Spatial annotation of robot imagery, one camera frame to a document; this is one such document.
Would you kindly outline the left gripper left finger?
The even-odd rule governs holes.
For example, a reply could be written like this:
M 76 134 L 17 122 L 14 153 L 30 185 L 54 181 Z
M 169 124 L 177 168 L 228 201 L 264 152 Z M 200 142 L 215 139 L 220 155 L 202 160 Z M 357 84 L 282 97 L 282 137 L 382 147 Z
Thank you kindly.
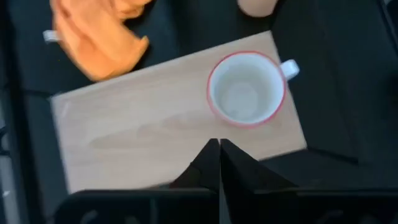
M 210 139 L 170 188 L 220 189 L 220 143 Z

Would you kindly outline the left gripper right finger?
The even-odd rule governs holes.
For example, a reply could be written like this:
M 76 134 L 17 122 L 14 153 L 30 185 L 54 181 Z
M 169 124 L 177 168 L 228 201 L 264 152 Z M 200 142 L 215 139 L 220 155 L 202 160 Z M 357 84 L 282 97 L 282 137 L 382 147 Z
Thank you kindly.
M 256 191 L 282 190 L 296 185 L 263 166 L 229 139 L 220 140 L 220 170 L 232 223 L 259 223 Z

